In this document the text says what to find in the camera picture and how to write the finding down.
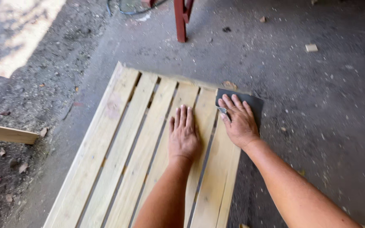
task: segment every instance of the red wooden chair leg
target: red wooden chair leg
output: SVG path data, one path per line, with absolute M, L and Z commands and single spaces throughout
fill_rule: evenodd
M 185 43 L 187 40 L 187 33 L 185 31 L 184 21 L 184 0 L 174 0 L 174 11 L 176 15 L 177 40 Z

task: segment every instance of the wooden board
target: wooden board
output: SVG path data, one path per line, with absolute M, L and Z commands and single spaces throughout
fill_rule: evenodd
M 152 166 L 150 168 L 149 174 L 146 179 L 146 183 L 143 189 L 142 196 L 140 198 L 136 214 L 139 213 L 144 201 L 146 200 L 147 196 L 150 194 L 151 190 L 155 186 L 157 180 L 163 174 L 165 168 L 168 164 L 168 129 L 169 129 L 169 120 L 171 117 L 175 116 L 176 108 L 180 107 L 182 104 L 186 106 L 194 106 L 195 98 L 198 93 L 198 86 L 189 85 L 180 83 L 178 86 L 178 90 L 176 96 L 173 100 L 173 104 L 171 105 L 170 114 L 165 126 L 165 130 L 163 135 L 161 136 L 159 147 L 157 148 L 157 152 L 155 154 L 155 158 L 153 160 Z
M 157 75 L 149 73 L 143 74 L 140 78 L 108 158 L 105 160 L 84 215 L 86 219 L 81 222 L 81 228 L 101 227 L 157 79 Z
M 196 159 L 194 164 L 192 164 L 191 171 L 188 176 L 187 189 L 185 192 L 184 227 L 187 227 L 189 217 L 191 215 L 192 205 L 197 194 L 198 182 L 204 165 L 206 150 L 208 148 L 210 135 L 215 122 L 217 112 L 217 108 L 215 106 L 215 94 L 215 89 L 202 87 L 194 108 L 195 123 L 198 126 L 201 136 L 202 152 L 199 159 Z
M 162 79 L 147 113 L 140 137 L 126 168 L 124 180 L 116 195 L 115 206 L 109 213 L 105 227 L 128 227 L 139 198 L 157 139 L 170 106 L 177 81 Z
M 44 227 L 124 228 L 133 223 L 168 164 L 168 120 L 182 104 L 194 106 L 203 145 L 188 177 L 184 227 L 193 205 L 191 227 L 225 227 L 240 149 L 221 120 L 214 129 L 215 91 L 147 72 L 140 77 L 139 71 L 118 64 Z
M 234 159 L 238 161 L 236 159 L 238 153 L 240 154 L 240 149 L 230 141 L 224 123 L 219 118 L 195 205 L 191 228 L 216 227 L 219 218 L 227 218 L 229 210 L 225 210 L 227 204 L 223 197 L 226 195 L 226 197 L 232 198 L 230 192 L 233 190 L 234 180 L 228 180 L 228 178 L 232 177 L 230 174 L 234 168 L 232 164 L 234 164 Z
M 138 76 L 117 64 L 44 228 L 77 224 Z
M 34 144 L 34 141 L 38 137 L 39 135 L 33 132 L 17 130 L 8 127 L 0 127 L 0 141 Z

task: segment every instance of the debris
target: debris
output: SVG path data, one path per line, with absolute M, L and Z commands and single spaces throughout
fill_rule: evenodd
M 28 167 L 28 163 L 21 165 L 21 167 L 19 167 L 19 173 L 23 173 Z
M 64 112 L 63 112 L 63 113 L 61 113 L 61 115 L 60 115 L 60 119 L 61 119 L 62 121 L 63 121 L 63 120 L 67 117 L 67 115 L 68 115 L 68 114 L 69 114 L 69 112 L 71 111 L 72 106 L 73 106 L 73 104 L 68 105 L 68 106 L 65 108 Z
M 4 150 L 4 148 L 1 148 L 0 149 L 0 156 L 2 157 L 2 156 L 4 156 L 6 153 L 5 153 L 5 150 Z
M 305 169 L 301 169 L 301 171 L 297 170 L 297 172 L 299 173 L 299 175 L 305 176 Z
M 231 89 L 231 90 L 236 90 L 237 89 L 237 85 L 231 81 L 223 81 L 222 85 L 226 88 L 226 89 Z
M 9 160 L 9 167 L 14 168 L 17 164 L 18 164 L 18 161 L 16 160 L 16 158 L 11 158 Z
M 229 33 L 229 32 L 231 32 L 232 30 L 230 29 L 230 27 L 225 27 L 225 28 L 223 28 L 223 29 L 222 29 L 222 31 L 223 31 L 224 33 Z
M 307 52 L 317 52 L 316 44 L 307 44 L 305 47 L 307 48 Z
M 11 112 L 9 111 L 9 109 L 3 111 L 3 112 L 0 112 L 0 115 L 3 115 L 3 116 L 9 116 L 11 114 Z
M 47 127 L 43 127 L 43 129 L 40 131 L 39 135 L 41 137 L 45 137 L 47 132 L 48 132 L 48 128 Z
M 5 198 L 7 199 L 7 202 L 8 203 L 11 203 L 12 202 L 12 194 L 6 194 L 5 195 Z

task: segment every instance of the right hand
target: right hand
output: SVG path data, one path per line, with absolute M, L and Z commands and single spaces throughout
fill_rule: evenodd
M 230 121 L 226 114 L 221 113 L 227 135 L 236 146 L 243 149 L 247 144 L 260 139 L 253 112 L 246 101 L 241 103 L 237 95 L 233 94 L 230 99 L 224 94 L 218 104 L 227 109 L 232 119 Z

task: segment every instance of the black sandpaper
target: black sandpaper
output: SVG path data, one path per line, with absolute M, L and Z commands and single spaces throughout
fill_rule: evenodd
M 255 96 L 251 96 L 249 94 L 243 94 L 243 93 L 219 88 L 218 93 L 216 95 L 216 100 L 215 100 L 215 105 L 217 107 L 219 107 L 219 104 L 218 104 L 219 98 L 222 98 L 222 96 L 224 94 L 228 95 L 229 97 L 232 97 L 233 94 L 236 94 L 239 97 L 239 100 L 241 102 L 246 101 L 250 105 L 251 111 L 253 112 L 253 115 L 254 115 L 254 120 L 257 125 L 257 129 L 260 132 L 261 113 L 263 111 L 264 100 L 257 98 Z

